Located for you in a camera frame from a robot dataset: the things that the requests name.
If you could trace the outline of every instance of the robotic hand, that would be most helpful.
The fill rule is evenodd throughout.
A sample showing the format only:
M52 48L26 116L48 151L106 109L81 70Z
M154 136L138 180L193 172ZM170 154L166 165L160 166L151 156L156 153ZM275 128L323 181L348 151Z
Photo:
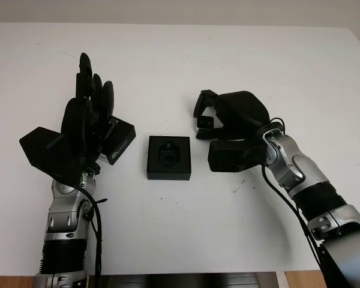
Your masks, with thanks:
M222 128L214 128L213 117L202 116L207 107L216 110ZM267 184L298 217L328 288L360 287L360 213L336 193L315 162L285 135L283 120L270 119L265 106L247 91L217 95L204 90L193 116L197 118L198 139L218 139L209 147L211 170L240 172L261 165ZM265 167L297 209L271 184Z
M135 130L112 116L113 85L92 76L86 54L80 57L76 97L64 113L61 133L38 127L20 139L32 166L53 178L43 259L34 287L86 287L85 250L92 224L97 244L95 287L101 274L101 218L92 195L99 174L99 157L113 165L135 138ZM93 224L96 215L97 229Z

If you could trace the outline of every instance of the black square base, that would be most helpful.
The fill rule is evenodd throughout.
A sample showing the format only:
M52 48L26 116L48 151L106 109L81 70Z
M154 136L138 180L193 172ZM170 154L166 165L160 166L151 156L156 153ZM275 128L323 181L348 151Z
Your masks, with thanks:
M146 173L154 180L189 180L190 138L150 136Z

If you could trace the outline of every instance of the wire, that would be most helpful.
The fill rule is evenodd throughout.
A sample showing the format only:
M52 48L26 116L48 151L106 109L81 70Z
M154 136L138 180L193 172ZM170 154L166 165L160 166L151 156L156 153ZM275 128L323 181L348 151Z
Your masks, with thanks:
M286 124L284 123L284 120L281 119L280 117L272 118L272 119L271 119L271 122L272 122L273 120L279 120L279 121L282 123L282 125L283 125L283 127L284 127L283 134L285 134L285 133L286 133Z
M92 204L92 208L95 211L96 215L96 221L97 221L97 230L95 229L95 226L93 224L93 221L91 220L92 228L94 229L94 233L96 236L96 258L95 258L95 283L94 287L97 288L98 284L100 282L100 275L101 275L101 250L102 250L102 229L101 229L101 216L100 216L100 210L97 206L97 203L104 202L106 200L102 199L99 202L96 202L95 199L90 195L88 191L86 191L84 188L78 186L78 185L69 185L77 190L79 190L81 193L85 195L85 197L88 198L90 203Z
M276 194L279 195L282 198L282 200L288 205L288 207L297 216L297 218L298 218L298 220L300 222L301 228L303 229L304 234L307 237L307 241L308 241L308 244L309 244L309 246L311 248L313 256L314 256L319 268L321 269L320 262L319 262L319 260L318 260L318 258L316 256L316 254L318 254L319 248L318 248L317 243L314 240L311 232L309 231L307 225L305 224L304 220L302 219L302 217L300 215L300 212L298 211L298 209L295 209L295 207L293 207L292 203L290 201L288 201L288 199L270 182L270 180L268 179L268 177L267 177L267 175L265 173L265 165L264 164L262 165L262 175L263 175L263 178L264 178L265 182L268 184L268 186L270 186L276 192Z

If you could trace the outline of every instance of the white table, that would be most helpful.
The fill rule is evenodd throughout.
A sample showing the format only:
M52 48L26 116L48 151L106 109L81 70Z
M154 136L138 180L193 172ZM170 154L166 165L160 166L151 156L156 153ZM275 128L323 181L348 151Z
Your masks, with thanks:
M115 86L137 137L101 164L104 274L317 269L259 168L212 173L191 114L202 89L248 90L360 211L360 43L346 29L0 24L0 275L38 271L51 179L19 139L59 131L79 56ZM190 136L188 181L149 181L149 135ZM93 272L91 234L87 266Z

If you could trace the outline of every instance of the black sensor module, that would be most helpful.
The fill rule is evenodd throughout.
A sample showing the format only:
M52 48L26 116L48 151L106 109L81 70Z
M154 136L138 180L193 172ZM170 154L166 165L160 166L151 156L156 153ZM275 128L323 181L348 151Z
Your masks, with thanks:
M189 180L191 177L191 148L189 137L150 136L148 179Z

